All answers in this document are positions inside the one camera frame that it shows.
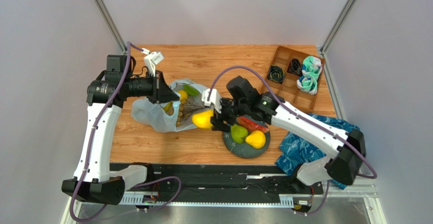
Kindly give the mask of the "yellow fake mango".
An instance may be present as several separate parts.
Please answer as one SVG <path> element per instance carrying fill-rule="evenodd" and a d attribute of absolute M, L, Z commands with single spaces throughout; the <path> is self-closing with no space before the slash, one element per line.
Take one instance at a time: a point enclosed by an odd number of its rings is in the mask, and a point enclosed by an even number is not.
<path fill-rule="evenodd" d="M 213 127 L 211 118 L 213 117 L 213 110 L 206 110 L 196 113 L 192 116 L 192 123 L 200 129 L 211 129 Z"/>

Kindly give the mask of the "green fake pear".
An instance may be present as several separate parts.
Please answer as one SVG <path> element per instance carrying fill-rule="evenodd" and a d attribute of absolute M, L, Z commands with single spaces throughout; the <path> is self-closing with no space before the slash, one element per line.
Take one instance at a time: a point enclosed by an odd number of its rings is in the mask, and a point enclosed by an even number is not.
<path fill-rule="evenodd" d="M 231 126 L 231 138 L 236 143 L 243 143 L 246 137 L 249 135 L 249 132 L 246 128 L 240 125 Z"/>

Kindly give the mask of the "light blue plastic bag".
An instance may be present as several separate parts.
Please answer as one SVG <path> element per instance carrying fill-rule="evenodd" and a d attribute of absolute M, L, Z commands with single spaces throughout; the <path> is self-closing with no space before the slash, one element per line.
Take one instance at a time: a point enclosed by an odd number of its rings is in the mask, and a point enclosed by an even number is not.
<path fill-rule="evenodd" d="M 201 99 L 208 87 L 190 79 L 175 80 L 169 87 L 180 96 L 179 101 L 153 104 L 147 98 L 138 99 L 132 104 L 131 117 L 161 133 L 195 129 L 192 115 L 207 110 Z"/>

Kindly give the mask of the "yellow fake pear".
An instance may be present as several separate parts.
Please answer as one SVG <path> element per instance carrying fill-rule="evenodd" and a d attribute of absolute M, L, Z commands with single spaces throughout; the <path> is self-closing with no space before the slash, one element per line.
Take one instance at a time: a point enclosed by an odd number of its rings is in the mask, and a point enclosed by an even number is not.
<path fill-rule="evenodd" d="M 245 142 L 255 149 L 261 149 L 266 144 L 266 136 L 262 131 L 256 130 L 246 137 Z"/>

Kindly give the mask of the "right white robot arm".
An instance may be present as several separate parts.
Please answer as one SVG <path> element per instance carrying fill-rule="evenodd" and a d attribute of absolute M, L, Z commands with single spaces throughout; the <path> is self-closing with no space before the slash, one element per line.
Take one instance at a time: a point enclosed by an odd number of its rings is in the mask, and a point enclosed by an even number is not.
<path fill-rule="evenodd" d="M 352 185 L 366 156 L 364 134 L 358 129 L 338 129 L 297 110 L 289 102 L 270 92 L 259 93 L 250 82 L 237 76 L 226 86 L 231 98 L 216 89 L 203 92 L 205 107 L 214 109 L 210 119 L 215 131 L 230 132 L 239 116 L 249 116 L 288 130 L 315 145 L 325 157 L 301 163 L 294 170 L 298 182 L 310 186 L 323 180 Z"/>

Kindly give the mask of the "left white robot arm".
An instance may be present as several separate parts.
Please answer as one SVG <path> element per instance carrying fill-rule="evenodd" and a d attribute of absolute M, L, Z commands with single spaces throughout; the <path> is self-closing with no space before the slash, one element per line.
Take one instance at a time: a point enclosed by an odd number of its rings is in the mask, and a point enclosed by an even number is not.
<path fill-rule="evenodd" d="M 87 128 L 79 164 L 71 179 L 62 182 L 61 190 L 76 200 L 118 205 L 125 191 L 154 176 L 151 164 L 133 163 L 110 172 L 110 152 L 115 126 L 124 102 L 132 97 L 146 97 L 152 104 L 179 100 L 155 69 L 164 59 L 156 51 L 144 58 L 145 76 L 133 75 L 136 60 L 126 55 L 108 55 L 107 66 L 87 88 Z"/>

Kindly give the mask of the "yellow fake lemon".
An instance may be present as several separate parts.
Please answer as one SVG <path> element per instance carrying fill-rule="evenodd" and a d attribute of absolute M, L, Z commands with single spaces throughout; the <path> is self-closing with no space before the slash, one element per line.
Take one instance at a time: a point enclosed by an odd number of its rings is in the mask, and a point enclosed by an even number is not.
<path fill-rule="evenodd" d="M 185 104 L 186 101 L 188 100 L 188 93 L 185 90 L 178 90 L 177 93 L 180 96 L 180 102 L 181 104 Z"/>

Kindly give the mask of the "green fake leaf fruit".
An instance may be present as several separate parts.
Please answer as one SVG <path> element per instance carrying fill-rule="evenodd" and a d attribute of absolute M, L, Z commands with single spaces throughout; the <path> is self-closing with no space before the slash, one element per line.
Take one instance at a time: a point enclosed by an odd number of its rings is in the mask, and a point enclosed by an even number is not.
<path fill-rule="evenodd" d="M 190 86 L 189 84 L 184 84 L 183 89 L 187 92 L 188 95 L 199 96 L 201 94 L 199 90 Z"/>

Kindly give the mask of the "dark blue ceramic plate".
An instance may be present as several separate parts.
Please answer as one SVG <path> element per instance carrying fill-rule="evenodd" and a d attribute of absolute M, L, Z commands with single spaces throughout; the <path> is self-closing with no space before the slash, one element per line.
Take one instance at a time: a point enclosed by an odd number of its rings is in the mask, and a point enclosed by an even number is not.
<path fill-rule="evenodd" d="M 270 132 L 265 133 L 266 136 L 266 144 L 261 149 L 255 149 L 249 144 L 247 144 L 245 141 L 243 143 L 236 143 L 232 140 L 230 132 L 224 132 L 222 139 L 226 146 L 226 148 L 235 156 L 240 158 L 256 158 L 261 156 L 268 148 L 270 144 Z"/>

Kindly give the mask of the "dark rolled sock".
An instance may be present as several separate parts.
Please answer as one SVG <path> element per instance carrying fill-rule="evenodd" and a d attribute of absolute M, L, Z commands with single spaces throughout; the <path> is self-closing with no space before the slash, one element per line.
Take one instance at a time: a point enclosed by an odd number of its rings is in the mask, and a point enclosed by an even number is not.
<path fill-rule="evenodd" d="M 285 79 L 285 72 L 279 66 L 271 65 L 267 75 L 269 81 L 282 84 Z"/>

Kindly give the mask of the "blue patterned cloth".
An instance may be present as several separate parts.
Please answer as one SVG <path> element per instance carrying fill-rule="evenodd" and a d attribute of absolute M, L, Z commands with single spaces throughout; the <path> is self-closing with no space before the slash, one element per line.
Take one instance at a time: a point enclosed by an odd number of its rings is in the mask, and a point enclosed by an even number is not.
<path fill-rule="evenodd" d="M 329 126 L 347 132 L 353 129 L 360 129 L 358 126 L 342 119 L 313 113 L 310 116 Z M 280 144 L 280 151 L 282 154 L 276 160 L 275 165 L 289 176 L 293 174 L 299 164 L 313 162 L 326 156 L 318 147 L 292 132 L 287 133 L 283 138 Z"/>

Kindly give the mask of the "wooden compartment tray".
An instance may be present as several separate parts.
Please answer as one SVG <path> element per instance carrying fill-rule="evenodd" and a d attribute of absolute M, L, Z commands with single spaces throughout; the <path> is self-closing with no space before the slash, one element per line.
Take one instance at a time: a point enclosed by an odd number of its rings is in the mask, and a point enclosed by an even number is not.
<path fill-rule="evenodd" d="M 314 56 L 314 55 L 309 55 L 305 52 L 297 51 L 295 49 L 287 48 L 284 46 L 278 46 L 275 55 L 272 59 L 272 62 L 270 63 L 270 66 L 275 65 L 281 67 L 285 72 L 285 79 L 282 84 L 269 81 L 267 79 L 269 69 L 264 78 L 266 79 L 266 83 L 269 85 L 270 89 L 276 95 L 283 98 L 286 102 L 291 103 L 298 110 L 304 113 L 312 113 L 314 111 L 318 92 L 316 95 L 311 95 L 308 94 L 307 92 L 300 91 L 296 84 L 296 80 L 299 79 L 300 77 L 287 73 L 289 63 L 293 58 L 297 58 L 299 62 L 302 64 L 303 60 L 307 56 Z M 319 58 L 322 61 L 322 66 L 324 68 L 325 59 L 318 56 L 315 57 Z M 321 77 L 322 77 L 322 73 L 320 74 L 320 77 L 317 80 L 318 88 L 321 81 Z"/>

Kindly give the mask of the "black rolled sock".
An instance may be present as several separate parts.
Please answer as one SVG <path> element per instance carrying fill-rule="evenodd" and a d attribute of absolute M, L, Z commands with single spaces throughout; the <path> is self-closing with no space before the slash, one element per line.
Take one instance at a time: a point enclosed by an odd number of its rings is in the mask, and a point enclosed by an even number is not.
<path fill-rule="evenodd" d="M 302 76 L 302 64 L 297 58 L 293 58 L 288 66 L 287 73 L 296 75 L 298 77 Z"/>

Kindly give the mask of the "teal white rolled sock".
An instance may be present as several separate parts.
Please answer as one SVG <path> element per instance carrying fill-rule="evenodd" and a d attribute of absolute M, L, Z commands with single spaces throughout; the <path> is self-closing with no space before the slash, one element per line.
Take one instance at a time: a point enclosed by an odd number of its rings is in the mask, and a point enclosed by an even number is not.
<path fill-rule="evenodd" d="M 310 76 L 316 80 L 320 77 L 322 73 L 323 66 L 322 61 L 315 56 L 307 56 L 302 63 L 302 75 Z"/>

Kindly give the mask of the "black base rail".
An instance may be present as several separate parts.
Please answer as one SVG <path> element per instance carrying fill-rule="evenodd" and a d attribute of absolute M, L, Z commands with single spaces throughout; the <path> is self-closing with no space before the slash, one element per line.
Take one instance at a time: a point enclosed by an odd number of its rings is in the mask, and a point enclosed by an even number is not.
<path fill-rule="evenodd" d="M 188 204 L 276 204 L 281 195 L 309 198 L 324 193 L 321 183 L 296 191 L 291 186 L 293 177 L 271 165 L 153 164 L 150 169 L 151 180 L 180 179 L 142 187 L 155 191 L 163 202 L 175 197 L 174 202 Z"/>

